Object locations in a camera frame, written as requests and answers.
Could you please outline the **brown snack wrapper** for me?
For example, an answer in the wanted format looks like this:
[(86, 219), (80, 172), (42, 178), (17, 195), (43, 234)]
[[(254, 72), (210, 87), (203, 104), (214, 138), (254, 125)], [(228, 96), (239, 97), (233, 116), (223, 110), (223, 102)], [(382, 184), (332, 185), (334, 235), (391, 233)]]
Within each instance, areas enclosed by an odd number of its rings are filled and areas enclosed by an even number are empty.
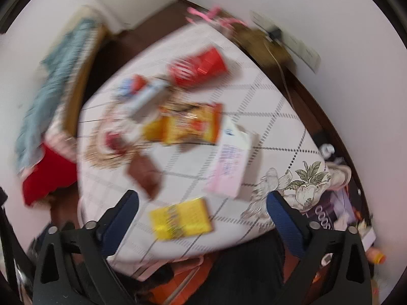
[(149, 200), (156, 197), (162, 184), (162, 173), (149, 156), (136, 152), (126, 173), (145, 191)]

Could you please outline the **red soda can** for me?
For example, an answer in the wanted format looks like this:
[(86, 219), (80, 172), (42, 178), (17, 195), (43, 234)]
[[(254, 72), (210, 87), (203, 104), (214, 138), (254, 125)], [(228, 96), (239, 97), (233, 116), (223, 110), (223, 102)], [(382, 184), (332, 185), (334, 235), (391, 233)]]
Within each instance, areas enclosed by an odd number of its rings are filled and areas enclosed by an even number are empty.
[(212, 45), (172, 61), (167, 70), (173, 85), (189, 89), (226, 74), (228, 67), (221, 51)]

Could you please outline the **white checked tablecloth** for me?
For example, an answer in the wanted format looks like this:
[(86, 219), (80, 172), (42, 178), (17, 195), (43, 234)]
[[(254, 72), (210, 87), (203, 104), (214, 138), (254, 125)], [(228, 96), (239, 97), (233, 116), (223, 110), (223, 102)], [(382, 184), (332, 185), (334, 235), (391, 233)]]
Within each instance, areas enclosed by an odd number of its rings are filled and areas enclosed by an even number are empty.
[[(179, 93), (186, 102), (221, 103), (224, 116), (254, 134), (248, 165), (234, 199), (205, 193), (206, 177), (216, 147), (207, 143), (145, 143), (141, 124), (123, 113), (116, 93), (134, 74), (160, 76), (177, 58), (215, 46), (228, 62), (226, 75)], [(109, 130), (122, 131), (162, 173), (162, 187), (153, 199), (128, 176), (128, 156), (106, 146)], [(129, 189), (139, 195), (139, 210), (110, 265), (143, 280), (162, 264), (197, 257), (246, 242), (271, 230), (266, 194), (279, 191), (299, 211), (314, 207), (330, 183), (330, 173), (317, 146), (296, 112), (274, 83), (224, 35), (205, 23), (191, 24), (150, 46), (127, 63), (91, 97), (81, 111), (77, 144), (78, 215), (98, 220)], [(159, 241), (149, 214), (197, 197), (205, 199), (213, 231), (173, 241)]]

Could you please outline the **red bed sheet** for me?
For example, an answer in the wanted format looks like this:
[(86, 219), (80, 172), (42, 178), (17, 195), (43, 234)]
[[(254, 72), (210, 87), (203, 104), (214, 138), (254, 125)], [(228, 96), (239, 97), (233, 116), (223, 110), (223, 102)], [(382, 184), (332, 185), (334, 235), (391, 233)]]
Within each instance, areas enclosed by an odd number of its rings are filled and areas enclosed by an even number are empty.
[(44, 154), (32, 169), (23, 175), (22, 194), (27, 206), (43, 200), (50, 193), (77, 181), (77, 164), (41, 144)]

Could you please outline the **blue white small carton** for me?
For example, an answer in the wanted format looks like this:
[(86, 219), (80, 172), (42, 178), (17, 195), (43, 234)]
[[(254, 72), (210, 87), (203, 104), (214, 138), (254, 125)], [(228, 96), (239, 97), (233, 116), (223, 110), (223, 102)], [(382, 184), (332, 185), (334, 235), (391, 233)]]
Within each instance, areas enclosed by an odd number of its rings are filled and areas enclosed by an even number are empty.
[(167, 80), (142, 75), (125, 79), (116, 91), (118, 114), (135, 120), (145, 117), (170, 94)]

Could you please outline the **yellow snack packet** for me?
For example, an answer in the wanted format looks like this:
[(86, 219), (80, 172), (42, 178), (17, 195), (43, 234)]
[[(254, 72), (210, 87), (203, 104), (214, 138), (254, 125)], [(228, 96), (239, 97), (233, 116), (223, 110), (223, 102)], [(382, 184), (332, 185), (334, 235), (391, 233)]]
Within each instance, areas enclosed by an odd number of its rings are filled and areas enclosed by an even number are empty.
[(162, 207), (149, 212), (150, 225), (157, 240), (189, 238), (213, 231), (203, 197)]

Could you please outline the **pink white paper carton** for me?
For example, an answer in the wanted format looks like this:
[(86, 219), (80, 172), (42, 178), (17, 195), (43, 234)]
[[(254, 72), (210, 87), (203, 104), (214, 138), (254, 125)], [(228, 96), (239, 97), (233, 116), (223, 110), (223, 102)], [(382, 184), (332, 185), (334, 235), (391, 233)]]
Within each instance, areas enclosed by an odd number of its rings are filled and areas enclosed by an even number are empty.
[(222, 118), (217, 152), (206, 174), (205, 193), (233, 199), (238, 196), (256, 138), (257, 134), (236, 124), (231, 117)]

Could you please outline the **pink plastic toy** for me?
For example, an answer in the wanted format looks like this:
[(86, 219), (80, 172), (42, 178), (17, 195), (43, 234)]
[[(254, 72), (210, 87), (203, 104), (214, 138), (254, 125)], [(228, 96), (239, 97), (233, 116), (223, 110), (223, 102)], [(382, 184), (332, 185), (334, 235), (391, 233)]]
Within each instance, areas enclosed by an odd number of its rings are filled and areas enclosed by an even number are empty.
[(189, 16), (186, 17), (186, 20), (189, 23), (195, 23), (193, 17), (198, 17), (210, 25), (216, 25), (223, 28), (229, 28), (234, 24), (240, 24), (245, 27), (248, 26), (245, 22), (238, 18), (229, 17), (227, 14), (224, 15), (223, 9), (219, 6), (215, 6), (207, 11), (199, 11), (196, 8), (188, 7), (186, 11), (189, 14)]

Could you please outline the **light blue duvet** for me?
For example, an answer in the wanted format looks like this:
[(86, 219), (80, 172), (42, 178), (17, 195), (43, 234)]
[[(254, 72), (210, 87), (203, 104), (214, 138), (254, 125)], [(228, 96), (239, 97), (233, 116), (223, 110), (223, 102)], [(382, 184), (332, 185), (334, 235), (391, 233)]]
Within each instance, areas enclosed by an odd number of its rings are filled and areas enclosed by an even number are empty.
[(90, 17), (80, 19), (42, 60), (41, 65), (47, 73), (46, 79), (24, 116), (15, 145), (19, 175), (42, 159), (42, 136), (48, 129), (75, 65), (98, 24)]

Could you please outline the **orange yellow snack bag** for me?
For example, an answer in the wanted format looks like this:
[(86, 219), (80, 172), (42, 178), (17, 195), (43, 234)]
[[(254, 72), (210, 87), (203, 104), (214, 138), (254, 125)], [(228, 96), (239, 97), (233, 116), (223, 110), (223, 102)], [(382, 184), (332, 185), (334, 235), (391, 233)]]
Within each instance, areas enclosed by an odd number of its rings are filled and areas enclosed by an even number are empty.
[(188, 141), (215, 144), (222, 123), (221, 103), (171, 103), (159, 108), (158, 117), (144, 125), (142, 136), (151, 142), (175, 145)]

